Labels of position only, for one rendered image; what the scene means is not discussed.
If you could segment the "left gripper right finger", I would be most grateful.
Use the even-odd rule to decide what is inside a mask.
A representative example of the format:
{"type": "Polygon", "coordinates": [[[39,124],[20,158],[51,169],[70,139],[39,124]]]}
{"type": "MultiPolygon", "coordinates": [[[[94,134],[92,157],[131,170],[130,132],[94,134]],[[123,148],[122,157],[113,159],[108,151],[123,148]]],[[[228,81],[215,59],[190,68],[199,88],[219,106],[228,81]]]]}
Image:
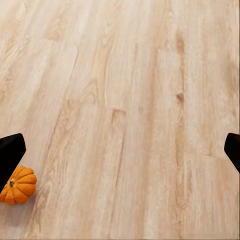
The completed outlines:
{"type": "Polygon", "coordinates": [[[224,151],[240,173],[240,135],[229,133],[227,135],[224,151]]]}

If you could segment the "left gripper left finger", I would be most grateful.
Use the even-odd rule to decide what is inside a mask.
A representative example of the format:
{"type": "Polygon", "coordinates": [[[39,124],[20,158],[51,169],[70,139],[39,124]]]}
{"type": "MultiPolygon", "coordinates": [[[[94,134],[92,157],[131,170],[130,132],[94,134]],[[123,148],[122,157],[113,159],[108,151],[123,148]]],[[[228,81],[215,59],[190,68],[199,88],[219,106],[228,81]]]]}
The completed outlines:
{"type": "Polygon", "coordinates": [[[0,192],[3,191],[26,152],[22,133],[0,137],[0,192]]]}

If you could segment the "pumpkin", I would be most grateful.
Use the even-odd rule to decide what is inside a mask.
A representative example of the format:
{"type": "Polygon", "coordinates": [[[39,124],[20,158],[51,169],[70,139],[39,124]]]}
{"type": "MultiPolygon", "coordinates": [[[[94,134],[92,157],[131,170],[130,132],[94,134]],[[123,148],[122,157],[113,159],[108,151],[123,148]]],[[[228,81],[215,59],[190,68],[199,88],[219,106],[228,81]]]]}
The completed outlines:
{"type": "Polygon", "coordinates": [[[9,206],[24,204],[36,191],[37,177],[31,168],[19,165],[14,170],[2,192],[0,203],[9,206]]]}

